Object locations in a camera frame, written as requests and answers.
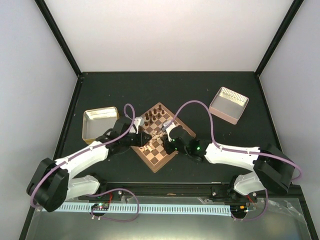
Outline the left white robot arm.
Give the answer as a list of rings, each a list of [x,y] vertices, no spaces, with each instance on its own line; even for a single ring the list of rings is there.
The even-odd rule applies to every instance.
[[[73,198],[92,195],[97,200],[103,199],[108,188],[100,177],[95,173],[85,177],[77,175],[125,148],[145,146],[152,137],[143,131],[144,122],[140,116],[134,120],[120,117],[113,128],[87,147],[63,158],[42,160],[26,189],[31,205],[53,212]]]

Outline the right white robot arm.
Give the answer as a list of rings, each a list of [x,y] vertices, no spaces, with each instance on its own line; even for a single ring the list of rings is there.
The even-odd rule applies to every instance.
[[[234,202],[258,191],[286,195],[294,173],[293,162],[278,148],[268,144],[261,147],[237,147],[191,136],[182,126],[174,124],[162,129],[166,134],[163,147],[167,154],[177,151],[199,163],[222,164],[246,169],[247,174],[232,178],[227,189]]]

